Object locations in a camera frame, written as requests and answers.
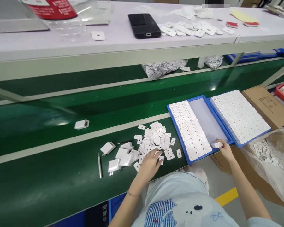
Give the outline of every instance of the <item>bracelet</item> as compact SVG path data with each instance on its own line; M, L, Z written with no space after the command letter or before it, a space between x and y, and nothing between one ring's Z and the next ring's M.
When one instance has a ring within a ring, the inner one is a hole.
M127 192L127 194L128 194L129 196L135 196L135 197L139 197L139 196L140 196L140 195L131 194L129 191Z

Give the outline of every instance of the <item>yellow floor stripe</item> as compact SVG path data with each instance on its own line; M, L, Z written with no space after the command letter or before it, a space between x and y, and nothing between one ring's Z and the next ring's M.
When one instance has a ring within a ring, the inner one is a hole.
M219 203L220 206L224 206L229 202L231 202L232 200L234 200L235 198L237 198L238 196L239 195L237 192L237 188L234 187L233 189L230 189L228 192L225 192L224 194L220 195L218 198L215 199L215 201Z

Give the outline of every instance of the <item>gray floor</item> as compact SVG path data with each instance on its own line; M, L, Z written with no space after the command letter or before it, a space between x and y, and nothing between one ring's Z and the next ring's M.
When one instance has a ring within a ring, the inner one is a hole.
M208 177L209 194L212 198L217 198L220 195L232 189L233 187L235 187L233 177L227 173L222 172L210 157L202 159L197 163L198 166L204 169ZM257 193L261 197L273 221L284 227L284 207L267 201L262 197L262 195L258 191ZM143 208L143 202L142 199L140 199L136 210L136 217L138 217L142 208ZM248 227L247 220L244 216L244 212L242 210L239 198L236 198L235 200L226 204L223 208L229 214L229 216L231 216L236 221L236 223L240 227Z

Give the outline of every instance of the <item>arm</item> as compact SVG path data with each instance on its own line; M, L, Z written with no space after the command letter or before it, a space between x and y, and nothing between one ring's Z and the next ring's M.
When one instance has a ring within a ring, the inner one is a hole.
M229 144L227 144L224 140L218 141L223 143L223 146L220 147L220 151L230 164L246 219L248 220L251 217L261 217L271 220L262 200L249 183L237 160L234 158Z
M130 185L116 215L109 224L109 227L130 227L132 225L133 216L142 189L154 177L162 162L162 160L159 160L157 163L158 157L162 154L162 152L155 154L158 150L159 149L152 150L143 159L140 169Z

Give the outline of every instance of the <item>light blue shirt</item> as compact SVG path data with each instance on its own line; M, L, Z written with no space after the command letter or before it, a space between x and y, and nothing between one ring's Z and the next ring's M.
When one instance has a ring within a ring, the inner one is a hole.
M259 217L250 227L281 227ZM149 191L145 209L133 227L239 227L209 196L204 183L193 173L175 172L161 178Z

